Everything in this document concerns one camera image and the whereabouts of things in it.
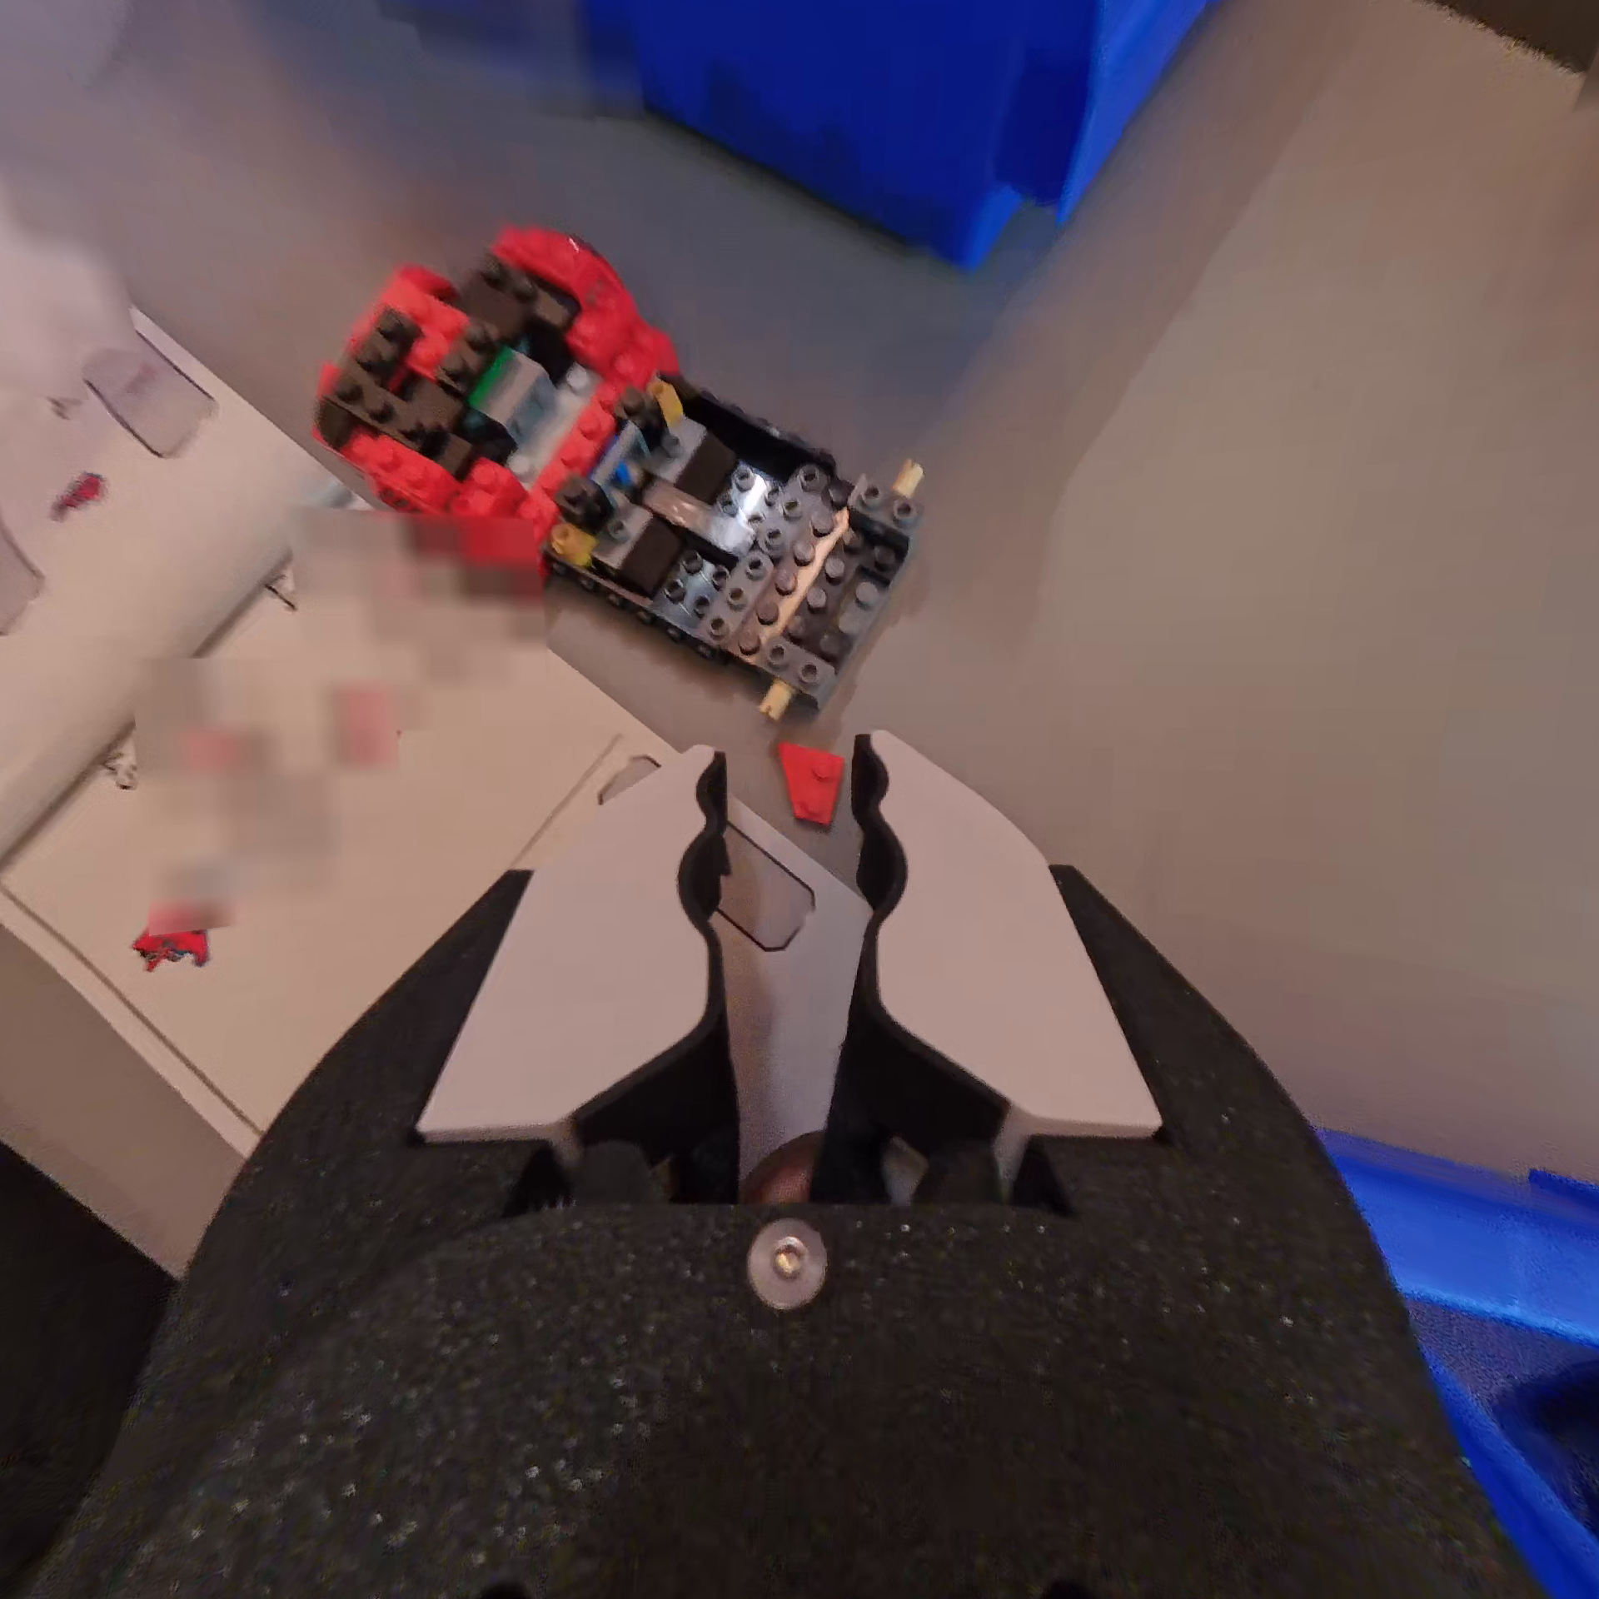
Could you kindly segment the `instruction booklet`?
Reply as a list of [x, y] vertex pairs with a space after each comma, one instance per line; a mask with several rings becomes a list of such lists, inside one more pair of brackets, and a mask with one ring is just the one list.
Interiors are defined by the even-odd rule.
[[249, 1147], [642, 722], [140, 308], [3, 413], [3, 955]]

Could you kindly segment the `partly built lego car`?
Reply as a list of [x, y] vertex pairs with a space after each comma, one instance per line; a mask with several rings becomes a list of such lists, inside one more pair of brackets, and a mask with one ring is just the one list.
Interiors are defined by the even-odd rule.
[[316, 442], [496, 579], [558, 574], [818, 712], [885, 618], [919, 471], [848, 474], [677, 367], [614, 267], [506, 228], [462, 282], [397, 267], [316, 389]]

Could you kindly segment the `red wedge lego plate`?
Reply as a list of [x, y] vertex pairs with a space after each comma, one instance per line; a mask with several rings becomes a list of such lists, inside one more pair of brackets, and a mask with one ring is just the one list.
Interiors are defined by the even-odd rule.
[[848, 759], [835, 752], [793, 744], [793, 740], [780, 740], [776, 759], [787, 773], [791, 812], [802, 824], [827, 826], [840, 812]]

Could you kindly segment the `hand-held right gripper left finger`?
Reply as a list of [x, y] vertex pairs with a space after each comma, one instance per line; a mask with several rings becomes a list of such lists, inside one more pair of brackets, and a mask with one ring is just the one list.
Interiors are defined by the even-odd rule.
[[728, 826], [728, 759], [713, 744], [667, 756], [597, 802], [506, 924], [478, 995], [422, 1103], [425, 1143], [576, 1143], [600, 1094], [685, 1044], [713, 1018], [708, 914], [724, 894], [690, 888], [700, 847]]

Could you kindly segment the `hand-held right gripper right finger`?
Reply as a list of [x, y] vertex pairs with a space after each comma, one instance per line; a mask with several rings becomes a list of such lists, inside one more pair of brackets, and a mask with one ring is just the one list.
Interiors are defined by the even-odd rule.
[[852, 744], [866, 934], [848, 1090], [906, 1143], [1155, 1136], [1160, 1101], [1044, 847], [892, 731]]

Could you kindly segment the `blue plastic bin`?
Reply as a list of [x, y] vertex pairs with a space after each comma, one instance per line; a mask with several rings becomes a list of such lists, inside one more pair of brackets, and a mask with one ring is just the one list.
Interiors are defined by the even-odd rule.
[[1321, 1129], [1410, 1307], [1450, 1431], [1562, 1599], [1599, 1594], [1599, 1201]]

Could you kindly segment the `large blue divided bin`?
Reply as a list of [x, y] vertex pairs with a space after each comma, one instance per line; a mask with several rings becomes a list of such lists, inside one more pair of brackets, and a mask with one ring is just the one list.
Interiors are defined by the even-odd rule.
[[1206, 0], [614, 0], [582, 6], [643, 109], [892, 239], [978, 267], [1058, 221]]

